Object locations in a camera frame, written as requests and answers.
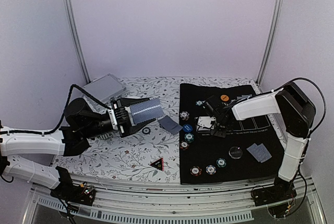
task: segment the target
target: poker table mat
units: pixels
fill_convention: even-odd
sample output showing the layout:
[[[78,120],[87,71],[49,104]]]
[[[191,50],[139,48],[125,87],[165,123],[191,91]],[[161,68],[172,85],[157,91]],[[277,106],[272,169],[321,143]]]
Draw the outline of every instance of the poker table mat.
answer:
[[[180,179],[181,184],[208,184],[246,179],[265,178],[276,175],[282,164],[284,149],[277,137],[267,116],[259,116],[244,121],[236,121],[233,130],[228,131],[225,138],[215,136],[202,136],[196,132],[195,118],[207,116],[203,107],[196,105],[197,101],[205,101],[212,95],[227,95],[230,100],[242,95],[254,95],[251,85],[231,88],[218,88],[180,84],[180,112],[187,111],[189,120],[180,119],[180,125],[192,126],[194,141],[189,143],[186,150],[180,150]],[[180,131],[180,143],[185,141],[183,130]],[[272,157],[264,162],[258,162],[246,149],[252,144],[264,144]],[[229,155],[231,147],[240,147],[243,155],[233,159]],[[219,168],[217,159],[226,160],[226,166]],[[213,165],[216,173],[209,175],[206,167]],[[199,176],[190,173],[192,167],[200,167]]]

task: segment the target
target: white backdrop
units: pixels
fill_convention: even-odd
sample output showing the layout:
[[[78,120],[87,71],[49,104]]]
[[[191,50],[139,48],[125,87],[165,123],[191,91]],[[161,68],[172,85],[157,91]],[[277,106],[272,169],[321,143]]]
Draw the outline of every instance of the white backdrop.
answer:
[[[53,128],[69,86],[84,85],[63,0],[0,0],[0,11],[2,124]],[[0,179],[1,224],[19,223],[30,186],[20,179],[12,184]]]
[[[276,88],[291,78],[313,80],[327,99],[327,117],[313,134],[302,166],[310,173],[320,195],[327,221],[334,220],[334,0],[284,0],[263,90]],[[318,92],[299,82],[321,116]]]
[[[256,78],[275,0],[72,2],[92,78]]]

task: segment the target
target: black poker chip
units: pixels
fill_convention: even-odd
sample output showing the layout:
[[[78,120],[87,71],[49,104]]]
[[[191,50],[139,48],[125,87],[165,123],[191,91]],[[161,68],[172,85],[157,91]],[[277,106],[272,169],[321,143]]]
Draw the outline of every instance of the black poker chip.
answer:
[[[189,113],[187,111],[183,111],[180,113],[180,118],[183,121],[187,121],[189,120]]]
[[[200,176],[202,174],[202,169],[200,167],[190,168],[190,174],[193,176]]]
[[[141,130],[141,132],[142,132],[143,134],[150,134],[150,133],[151,133],[151,129],[149,129],[148,127],[144,127],[144,128]]]
[[[214,175],[216,173],[216,168],[213,166],[213,165],[208,165],[206,168],[205,168],[207,174],[209,175]]]

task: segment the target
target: gray card box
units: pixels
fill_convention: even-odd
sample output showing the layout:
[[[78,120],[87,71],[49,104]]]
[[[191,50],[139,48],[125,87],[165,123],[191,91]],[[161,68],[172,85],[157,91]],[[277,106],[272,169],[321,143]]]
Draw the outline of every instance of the gray card box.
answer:
[[[112,74],[93,80],[83,88],[104,104],[109,104],[110,99],[114,99],[126,91],[126,87]],[[88,97],[84,96],[84,98],[93,106],[94,111],[99,112],[103,109]]]

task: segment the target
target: warning triangle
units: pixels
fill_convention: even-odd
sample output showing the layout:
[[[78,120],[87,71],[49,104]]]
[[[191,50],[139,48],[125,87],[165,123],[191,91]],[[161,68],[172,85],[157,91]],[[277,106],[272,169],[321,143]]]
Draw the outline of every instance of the warning triangle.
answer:
[[[163,158],[152,162],[150,166],[163,171]]]

